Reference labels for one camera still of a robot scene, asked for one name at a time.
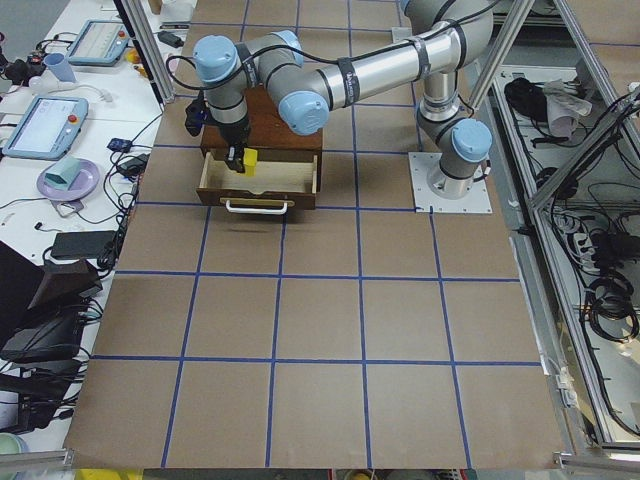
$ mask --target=drawer handle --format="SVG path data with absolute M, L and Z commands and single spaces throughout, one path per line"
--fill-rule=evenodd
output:
M 287 209 L 289 208 L 288 202 L 283 202 L 282 208 L 275 210 L 273 208 L 241 208 L 241 207 L 232 207 L 231 200 L 227 200 L 225 202 L 225 207 L 227 207 L 227 211 L 231 213 L 257 213 L 258 215 L 284 215 L 287 213 Z

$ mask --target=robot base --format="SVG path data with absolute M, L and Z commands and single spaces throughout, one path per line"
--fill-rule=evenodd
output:
M 438 168 L 441 154 L 409 152 L 413 199 L 417 212 L 429 213 L 493 213 L 484 180 L 471 183 L 463 198 L 449 200 L 436 194 L 427 183 L 431 172 Z

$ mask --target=white robotic arm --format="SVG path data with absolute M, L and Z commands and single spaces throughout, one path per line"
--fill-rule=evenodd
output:
M 486 48 L 496 3 L 402 0 L 413 36 L 312 71 L 302 69 L 303 52 L 289 31 L 238 44 L 221 36 L 202 38 L 193 58 L 210 118 L 231 147 L 229 167 L 244 171 L 242 156 L 250 132 L 247 88 L 263 85 L 291 130 L 309 135 L 326 124 L 332 110 L 423 80 L 418 124 L 443 151 L 431 183 L 444 197 L 461 197 L 492 138 L 486 126 L 460 113 L 457 72 Z

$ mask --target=blue cup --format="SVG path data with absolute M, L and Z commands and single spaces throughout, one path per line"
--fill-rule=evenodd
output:
M 61 82 L 76 82 L 76 76 L 62 53 L 50 53 L 44 57 L 44 64 Z

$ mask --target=open drawer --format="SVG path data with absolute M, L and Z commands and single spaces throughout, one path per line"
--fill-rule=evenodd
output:
M 224 162 L 225 153 L 212 149 L 205 156 L 197 188 L 203 205 L 265 214 L 315 208 L 320 170 L 317 152 L 258 149 L 258 164 L 252 177 L 230 170 Z

